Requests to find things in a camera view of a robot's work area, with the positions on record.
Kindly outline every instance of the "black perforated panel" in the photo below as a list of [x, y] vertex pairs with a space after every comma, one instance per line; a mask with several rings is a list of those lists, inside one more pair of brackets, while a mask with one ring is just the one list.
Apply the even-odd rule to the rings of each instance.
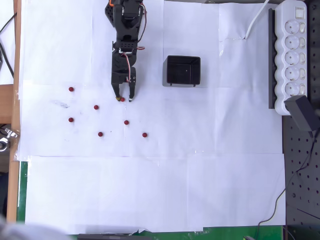
[[[320, 109], [320, 1], [306, 1], [308, 6], [308, 98]], [[313, 139], [298, 129], [290, 116], [283, 117], [283, 152], [285, 180], [289, 181], [311, 150]], [[311, 233], [320, 239], [320, 137], [315, 140], [310, 162], [296, 174], [286, 190], [286, 221], [295, 232]]]

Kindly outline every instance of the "white paper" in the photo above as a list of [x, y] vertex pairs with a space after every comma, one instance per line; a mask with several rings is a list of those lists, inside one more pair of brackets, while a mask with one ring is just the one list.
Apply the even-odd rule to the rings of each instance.
[[[214, 89], [162, 86], [163, 1], [145, 3], [148, 21], [141, 41], [145, 50], [137, 54], [134, 65], [138, 72], [136, 95], [130, 103], [127, 84], [121, 86], [122, 95], [127, 98], [126, 102], [115, 100], [110, 84], [112, 49], [108, 46], [116, 33], [102, 11], [105, 4], [105, 0], [100, 0], [93, 2], [92, 6], [86, 6], [93, 9], [90, 33], [92, 38], [88, 40], [92, 42], [91, 62], [87, 63], [88, 59], [79, 61], [77, 56], [73, 57], [74, 62], [81, 62], [84, 66], [81, 70], [91, 66], [91, 78], [68, 77], [77, 82], [72, 84], [74, 92], [69, 92], [70, 85], [67, 85], [67, 82], [55, 82], [55, 72], [61, 69], [57, 70], [52, 64], [39, 63], [38, 68], [47, 71], [41, 84], [40, 78], [39, 82], [35, 82], [28, 77], [34, 70], [25, 70], [28, 74], [23, 75], [20, 160], [27, 160], [29, 156], [183, 157], [196, 151], [213, 153]], [[218, 19], [217, 8], [210, 7], [209, 10], [200, 12], [193, 9], [192, 4], [188, 8], [202, 18], [205, 16], [207, 20], [211, 19], [212, 15]], [[166, 9], [178, 11], [179, 6], [171, 6], [171, 2], [168, 2]], [[46, 40], [54, 46], [60, 39], [61, 37], [55, 34]], [[25, 48], [28, 44], [28, 48], [40, 51], [38, 46], [41, 45], [37, 44], [36, 40], [30, 43], [26, 41]], [[212, 69], [218, 73], [218, 65], [215, 65], [219, 59], [218, 45], [212, 49], [215, 57], [203, 64], [215, 66]], [[31, 59], [36, 58], [37, 51], [25, 52], [25, 57], [30, 55]], [[94, 110], [94, 105], [98, 105], [99, 110]], [[74, 122], [68, 122], [69, 118], [74, 118]], [[124, 125], [125, 120], [130, 122], [128, 126]], [[98, 137], [98, 132], [102, 132], [103, 137]], [[147, 133], [148, 137], [143, 138], [143, 133]]]
[[[7, 21], [14, 15], [14, 1], [1, 0], [0, 3], [0, 29], [7, 23]], [[15, 20], [11, 22], [0, 33], [0, 42], [6, 53], [8, 61], [12, 70], [15, 69]], [[2, 66], [0, 67], [0, 85], [13, 84], [14, 78], [12, 77], [5, 59], [2, 56]]]
[[[248, 27], [261, 9], [263, 3], [223, 3], [219, 4], [219, 42], [226, 39], [243, 40]], [[268, 32], [268, 10], [275, 9], [277, 4], [268, 3], [255, 20], [251, 31], [254, 33]]]
[[[256, 226], [271, 217], [285, 188], [282, 154], [197, 153], [188, 160], [189, 224]], [[285, 193], [266, 225], [286, 222]]]
[[[252, 7], [218, 18], [218, 5], [145, 1], [145, 50], [137, 54], [136, 94], [129, 103], [128, 85], [120, 86], [126, 101], [117, 102], [110, 84], [116, 33], [104, 13], [107, 2], [70, 0], [64, 14], [62, 1], [22, 6], [19, 146], [20, 159], [30, 161], [26, 223], [68, 234], [130, 233], [252, 226], [269, 218], [284, 188], [284, 159], [281, 117], [267, 104], [267, 12], [248, 40], [232, 40], [238, 29], [245, 32]], [[68, 27], [62, 35], [62, 27], [36, 33], [44, 28], [38, 6], [52, 9], [51, 28], [55, 18], [62, 24], [85, 13], [67, 24], [76, 25], [69, 33]], [[226, 13], [236, 10], [223, 6]], [[30, 37], [33, 32], [37, 37]], [[53, 59], [37, 59], [40, 51]], [[162, 86], [167, 55], [201, 57], [203, 85]], [[27, 67], [31, 60], [40, 70]], [[284, 195], [266, 224], [285, 224]]]
[[220, 88], [215, 90], [214, 129], [218, 153], [282, 153], [282, 118], [268, 109], [268, 9], [273, 4], [261, 12], [249, 38], [240, 39], [257, 6], [220, 5]]
[[[282, 154], [33, 156], [25, 223], [66, 234], [254, 226], [271, 216], [284, 187]], [[285, 195], [266, 224], [284, 223]]]
[[196, 88], [218, 85], [218, 27], [218, 4], [164, 2], [163, 59], [168, 55], [200, 57], [201, 81]]
[[67, 234], [92, 229], [200, 231], [202, 226], [188, 225], [187, 162], [32, 157], [25, 223], [47, 225]]

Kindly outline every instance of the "black cable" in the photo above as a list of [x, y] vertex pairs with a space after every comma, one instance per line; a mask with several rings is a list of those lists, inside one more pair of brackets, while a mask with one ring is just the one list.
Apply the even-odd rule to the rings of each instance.
[[140, 37], [140, 39], [138, 40], [138, 43], [141, 41], [142, 36], [144, 35], [145, 30], [146, 30], [146, 26], [147, 26], [147, 10], [146, 10], [146, 7], [145, 7], [144, 5], [142, 5], [142, 6], [143, 6], [142, 8], [144, 9], [144, 28], [143, 28], [141, 37]]
[[9, 21], [7, 21], [6, 24], [1, 28], [0, 34], [15, 16], [17, 16], [17, 13], [13, 14], [13, 16], [9, 19]]
[[[10, 23], [10, 21], [11, 21], [12, 19], [14, 19], [14, 17], [15, 17], [16, 15], [17, 15], [17, 13], [15, 13], [15, 14], [9, 19], [9, 21], [6, 22], [6, 24], [1, 28], [0, 34], [1, 34], [1, 32], [5, 29], [5, 27]], [[8, 66], [9, 71], [10, 71], [12, 77], [14, 77], [14, 71], [12, 70], [12, 67], [11, 67], [11, 65], [10, 65], [10, 63], [9, 63], [8, 57], [7, 57], [7, 55], [6, 55], [6, 52], [5, 52], [4, 47], [2, 46], [1, 42], [0, 42], [0, 54], [3, 54], [4, 61], [5, 61], [6, 65]]]
[[[312, 151], [313, 151], [313, 149], [314, 149], [315, 142], [316, 142], [316, 139], [317, 139], [317, 136], [318, 136], [319, 132], [320, 132], [320, 129], [318, 129], [318, 130], [316, 131], [316, 133], [315, 133], [315, 135], [314, 135], [313, 142], [312, 142], [312, 147], [311, 147], [308, 155], [306, 156], [304, 162], [302, 163], [301, 167], [292, 174], [292, 176], [290, 177], [288, 183], [287, 183], [286, 186], [284, 187], [283, 191], [282, 191], [282, 192], [280, 193], [280, 195], [276, 198], [276, 200], [275, 200], [275, 205], [274, 205], [274, 211], [273, 211], [273, 213], [272, 213], [272, 216], [269, 217], [267, 220], [263, 220], [263, 221], [260, 221], [260, 222], [258, 223], [257, 230], [256, 230], [256, 235], [255, 235], [255, 239], [256, 239], [256, 240], [258, 240], [258, 237], [259, 237], [260, 224], [265, 223], [265, 222], [268, 222], [268, 221], [270, 221], [270, 220], [274, 217], [274, 215], [275, 215], [275, 213], [276, 213], [276, 209], [277, 209], [277, 202], [278, 202], [279, 198], [281, 197], [281, 195], [286, 191], [286, 189], [287, 189], [287, 187], [289, 186], [292, 178], [293, 178], [299, 171], [301, 171], [301, 170], [303, 170], [303, 169], [305, 169], [306, 167], [309, 166], [309, 163], [310, 163], [311, 157], [312, 157]], [[310, 155], [309, 162], [306, 164], [306, 166], [304, 166], [304, 164], [306, 163], [309, 155]]]
[[8, 57], [6, 55], [6, 52], [5, 52], [4, 47], [2, 46], [1, 42], [0, 42], [0, 54], [3, 55], [4, 61], [7, 64], [12, 77], [14, 77], [14, 71], [12, 70], [12, 67], [11, 67], [11, 65], [9, 63]]

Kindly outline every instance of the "power outlet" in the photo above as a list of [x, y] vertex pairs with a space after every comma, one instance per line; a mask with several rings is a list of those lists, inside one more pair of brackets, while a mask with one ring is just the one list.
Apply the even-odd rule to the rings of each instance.
[[285, 100], [307, 96], [307, 6], [300, 0], [285, 0], [275, 8], [275, 80], [277, 97], [274, 108], [280, 115], [290, 115]]

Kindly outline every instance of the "black box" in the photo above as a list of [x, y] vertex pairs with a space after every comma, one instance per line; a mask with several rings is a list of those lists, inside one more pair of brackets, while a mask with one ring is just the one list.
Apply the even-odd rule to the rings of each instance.
[[162, 85], [195, 87], [200, 84], [201, 61], [198, 56], [168, 56], [163, 63]]

